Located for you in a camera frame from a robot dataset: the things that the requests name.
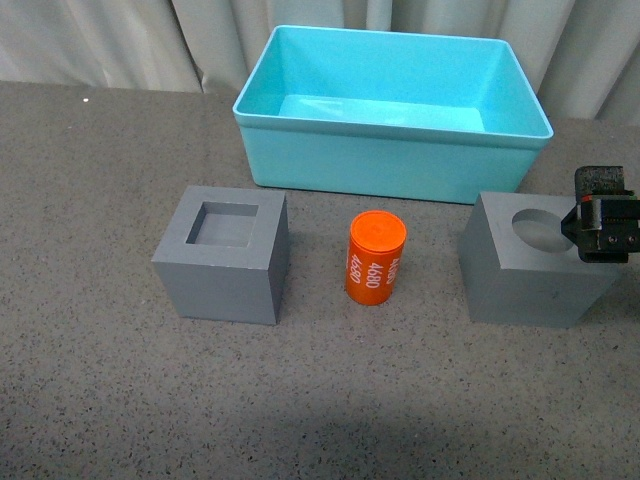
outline printed number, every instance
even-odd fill
[[[391,266],[389,267],[389,273],[387,274],[387,285],[393,283],[396,279],[396,274],[398,273],[398,267],[400,266],[400,259],[394,258],[393,262],[391,262]]]
[[[378,265],[377,263],[369,265],[369,269],[367,270],[367,287],[378,288],[380,286],[380,281],[382,280],[382,269],[382,265]]]
[[[362,262],[355,253],[351,256],[349,276],[351,280],[353,280],[353,283],[360,283],[360,278],[362,277]]]

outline gray cube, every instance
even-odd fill
[[[570,327],[620,275],[560,231],[572,197],[483,192],[458,253],[472,320]]]
[[[284,192],[188,187],[152,262],[180,316],[275,325],[289,264]]]

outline orange cylinder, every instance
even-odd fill
[[[393,291],[407,228],[383,210],[363,212],[351,222],[346,290],[363,305],[378,305]]]

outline gray curtain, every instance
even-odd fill
[[[0,80],[239,90],[280,24],[502,38],[552,117],[640,125],[638,0],[0,0]]]

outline plastic bin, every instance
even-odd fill
[[[233,112],[258,185],[468,204],[553,136],[492,39],[279,26]]]

